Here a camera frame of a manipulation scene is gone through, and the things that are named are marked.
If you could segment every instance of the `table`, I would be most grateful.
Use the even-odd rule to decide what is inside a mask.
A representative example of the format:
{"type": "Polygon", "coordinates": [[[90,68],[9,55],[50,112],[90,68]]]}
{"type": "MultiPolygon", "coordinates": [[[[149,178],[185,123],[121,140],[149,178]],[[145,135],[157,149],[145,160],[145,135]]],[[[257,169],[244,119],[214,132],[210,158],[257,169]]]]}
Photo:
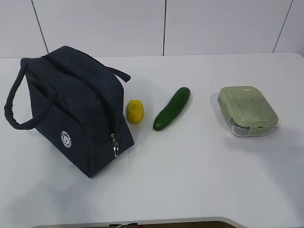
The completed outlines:
{"type": "MultiPolygon", "coordinates": [[[[142,100],[130,124],[135,146],[87,178],[36,130],[17,131],[0,113],[1,227],[94,227],[219,220],[236,227],[304,227],[304,59],[294,53],[99,57],[132,76],[125,104],[142,100]],[[233,136],[217,104],[225,86],[259,88],[279,117],[263,137],[233,136]],[[182,115],[162,132],[152,123],[181,86],[182,115]]],[[[0,59],[6,101],[19,59],[0,59]]],[[[31,117],[26,82],[15,117],[31,117]]]]}

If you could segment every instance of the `cucumber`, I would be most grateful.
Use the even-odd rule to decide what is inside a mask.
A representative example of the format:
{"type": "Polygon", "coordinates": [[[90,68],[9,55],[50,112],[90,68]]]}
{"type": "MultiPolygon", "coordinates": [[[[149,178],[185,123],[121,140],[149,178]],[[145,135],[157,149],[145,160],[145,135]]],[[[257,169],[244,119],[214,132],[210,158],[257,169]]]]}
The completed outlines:
{"type": "Polygon", "coordinates": [[[190,90],[187,87],[179,88],[171,98],[167,106],[154,120],[153,129],[161,131],[166,128],[181,113],[190,98],[190,90]]]}

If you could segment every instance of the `bag handle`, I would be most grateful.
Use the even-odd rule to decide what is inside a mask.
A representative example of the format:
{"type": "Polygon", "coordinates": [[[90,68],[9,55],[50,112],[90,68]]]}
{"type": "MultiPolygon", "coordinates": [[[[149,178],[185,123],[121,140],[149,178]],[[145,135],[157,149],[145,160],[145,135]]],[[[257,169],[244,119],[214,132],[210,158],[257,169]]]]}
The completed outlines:
{"type": "Polygon", "coordinates": [[[124,82],[128,82],[131,79],[131,76],[126,74],[125,72],[122,72],[120,70],[117,70],[115,68],[112,67],[108,67],[106,66],[106,68],[111,71],[113,74],[115,74],[116,76],[120,77],[124,82]]]}
{"type": "Polygon", "coordinates": [[[46,115],[48,114],[49,110],[52,107],[53,101],[57,95],[57,91],[55,89],[52,89],[51,91],[48,92],[48,99],[47,99],[47,103],[46,105],[41,109],[41,111],[36,115],[33,116],[32,119],[26,121],[25,123],[18,123],[15,119],[14,119],[14,113],[13,113],[13,100],[15,98],[16,95],[16,91],[18,90],[21,81],[25,75],[25,71],[27,69],[28,64],[27,63],[21,63],[21,69],[18,73],[18,76],[12,86],[12,88],[10,89],[8,98],[6,100],[6,104],[4,106],[4,115],[6,120],[9,122],[9,124],[17,129],[17,130],[30,130],[33,129],[35,127],[37,127],[42,120],[46,117],[46,115]]]}

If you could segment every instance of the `yellow lemon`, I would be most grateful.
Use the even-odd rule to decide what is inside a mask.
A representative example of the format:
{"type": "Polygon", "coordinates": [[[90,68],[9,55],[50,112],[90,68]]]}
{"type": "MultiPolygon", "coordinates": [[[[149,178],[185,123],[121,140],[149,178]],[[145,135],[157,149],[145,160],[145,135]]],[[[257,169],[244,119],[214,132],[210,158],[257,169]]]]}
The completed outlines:
{"type": "Polygon", "coordinates": [[[143,120],[143,104],[140,100],[131,100],[127,105],[127,119],[132,124],[139,124],[143,120]]]}

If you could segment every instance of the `green lid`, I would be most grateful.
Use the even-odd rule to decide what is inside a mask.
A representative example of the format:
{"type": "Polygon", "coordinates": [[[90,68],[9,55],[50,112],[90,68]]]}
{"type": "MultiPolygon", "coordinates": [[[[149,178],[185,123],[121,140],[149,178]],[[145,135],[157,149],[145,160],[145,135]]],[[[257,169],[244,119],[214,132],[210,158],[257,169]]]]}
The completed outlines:
{"type": "Polygon", "coordinates": [[[263,128],[265,131],[275,127],[279,121],[270,104],[255,87],[224,87],[218,98],[225,110],[225,119],[232,119],[241,127],[263,128]]]}

